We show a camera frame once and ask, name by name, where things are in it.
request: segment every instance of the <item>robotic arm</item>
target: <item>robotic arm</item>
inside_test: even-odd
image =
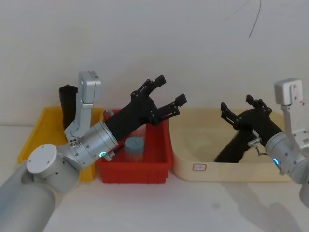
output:
[[[264,102],[250,95],[246,102],[254,109],[240,115],[232,113],[222,103],[222,118],[239,130],[235,138],[222,150],[216,162],[239,162],[250,147],[258,150],[261,143],[278,167],[280,174],[287,174],[294,182],[302,184],[299,197],[309,208],[309,136],[301,116],[304,107],[302,82],[287,79],[275,83],[276,103],[281,105],[286,131],[283,132],[269,118],[271,109]]]
[[[157,125],[178,115],[178,107],[186,103],[184,94],[161,108],[157,108],[149,96],[165,83],[164,76],[155,81],[147,80],[132,92],[126,107],[107,121],[90,127],[82,137],[76,136],[78,127],[70,124],[66,130],[67,144],[45,144],[36,148],[0,188],[0,231],[43,231],[55,207],[51,189],[62,193],[70,191],[79,181],[80,170],[108,155],[118,141],[139,126]]]

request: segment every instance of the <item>white table surface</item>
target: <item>white table surface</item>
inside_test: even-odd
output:
[[[0,126],[0,185],[32,127]],[[45,232],[308,232],[294,183],[81,183],[57,198]]]

